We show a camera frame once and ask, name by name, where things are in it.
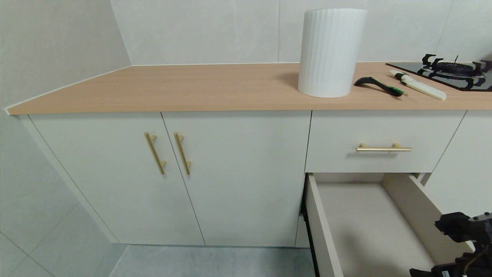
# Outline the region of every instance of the black glass cooktop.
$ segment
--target black glass cooktop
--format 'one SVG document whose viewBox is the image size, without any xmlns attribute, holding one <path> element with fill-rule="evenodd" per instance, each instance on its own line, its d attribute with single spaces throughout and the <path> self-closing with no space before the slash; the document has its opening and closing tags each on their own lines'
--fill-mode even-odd
<svg viewBox="0 0 492 277">
<path fill-rule="evenodd" d="M 479 76 L 458 76 L 456 74 L 446 74 L 429 69 L 422 62 L 395 62 L 387 65 L 401 69 L 403 71 L 415 73 L 427 79 L 445 84 L 461 91 L 491 91 L 492 92 L 492 70 L 483 72 Z"/>
</svg>

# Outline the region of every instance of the floor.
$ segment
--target floor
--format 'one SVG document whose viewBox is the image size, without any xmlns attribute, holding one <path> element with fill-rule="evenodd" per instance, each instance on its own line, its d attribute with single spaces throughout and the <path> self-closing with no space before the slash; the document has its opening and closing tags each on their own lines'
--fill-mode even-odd
<svg viewBox="0 0 492 277">
<path fill-rule="evenodd" d="M 110 277 L 314 277 L 310 249 L 129 245 Z"/>
</svg>

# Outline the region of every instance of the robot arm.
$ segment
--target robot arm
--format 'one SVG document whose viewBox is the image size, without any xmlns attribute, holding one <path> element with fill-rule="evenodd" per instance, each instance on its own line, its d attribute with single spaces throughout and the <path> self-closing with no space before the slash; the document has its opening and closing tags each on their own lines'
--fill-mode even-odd
<svg viewBox="0 0 492 277">
<path fill-rule="evenodd" d="M 454 263 L 437 265 L 430 272 L 410 269 L 412 277 L 492 277 L 492 214 L 470 218 L 461 213 L 444 214 L 435 222 L 455 242 L 472 241 L 474 253 L 464 253 Z"/>
</svg>

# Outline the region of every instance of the cabinet door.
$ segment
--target cabinet door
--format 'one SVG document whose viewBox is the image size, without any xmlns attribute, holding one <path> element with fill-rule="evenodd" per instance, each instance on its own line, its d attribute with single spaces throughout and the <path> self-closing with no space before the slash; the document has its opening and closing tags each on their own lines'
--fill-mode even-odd
<svg viewBox="0 0 492 277">
<path fill-rule="evenodd" d="M 492 111 L 467 111 L 425 185 L 444 213 L 492 211 L 491 137 Z"/>
<path fill-rule="evenodd" d="M 160 113 L 30 117 L 120 242 L 204 244 Z M 156 135 L 164 175 L 144 132 Z"/>
<path fill-rule="evenodd" d="M 163 113 L 206 245 L 295 245 L 310 114 Z"/>
</svg>

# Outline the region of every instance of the gold handle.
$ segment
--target gold handle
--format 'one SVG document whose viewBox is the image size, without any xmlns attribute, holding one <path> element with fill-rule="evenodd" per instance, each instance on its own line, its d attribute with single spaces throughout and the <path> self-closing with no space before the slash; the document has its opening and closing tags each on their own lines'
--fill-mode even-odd
<svg viewBox="0 0 492 277">
<path fill-rule="evenodd" d="M 408 151 L 412 151 L 412 148 L 401 147 L 398 143 L 393 143 L 393 147 L 374 148 L 374 147 L 367 147 L 365 143 L 361 143 L 361 145 L 359 145 L 359 147 L 357 147 L 357 151 L 365 151 L 365 152 L 408 152 Z"/>
<path fill-rule="evenodd" d="M 160 161 L 159 156 L 157 155 L 157 152 L 155 151 L 154 144 L 152 141 L 157 138 L 156 135 L 153 135 L 152 137 L 149 135 L 149 132 L 144 133 L 145 138 L 147 139 L 147 143 L 149 144 L 149 148 L 151 149 L 152 155 L 154 156 L 155 162 L 157 163 L 157 167 L 159 168 L 159 172 L 164 175 L 164 165 L 166 164 L 166 161 Z"/>
<path fill-rule="evenodd" d="M 180 151 L 181 159 L 183 160 L 184 170 L 186 171 L 186 175 L 189 175 L 189 167 L 191 166 L 191 161 L 187 161 L 185 157 L 185 153 L 183 152 L 183 146 L 181 142 L 185 137 L 180 136 L 178 133 L 174 133 L 174 139 L 176 140 L 176 144 L 178 145 L 178 150 Z"/>
</svg>

